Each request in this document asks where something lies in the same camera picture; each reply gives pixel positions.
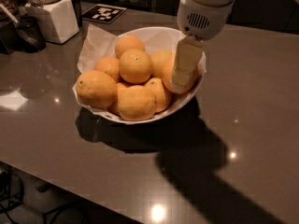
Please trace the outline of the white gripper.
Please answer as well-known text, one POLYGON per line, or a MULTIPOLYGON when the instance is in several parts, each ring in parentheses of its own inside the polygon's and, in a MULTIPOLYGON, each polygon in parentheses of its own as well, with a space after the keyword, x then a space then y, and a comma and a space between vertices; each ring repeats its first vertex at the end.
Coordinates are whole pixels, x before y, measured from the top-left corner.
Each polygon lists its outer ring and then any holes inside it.
POLYGON ((221 31, 234 3, 235 0, 179 0, 178 28, 186 36, 177 44, 170 79, 173 89, 186 89, 203 55, 200 40, 209 40, 221 31))

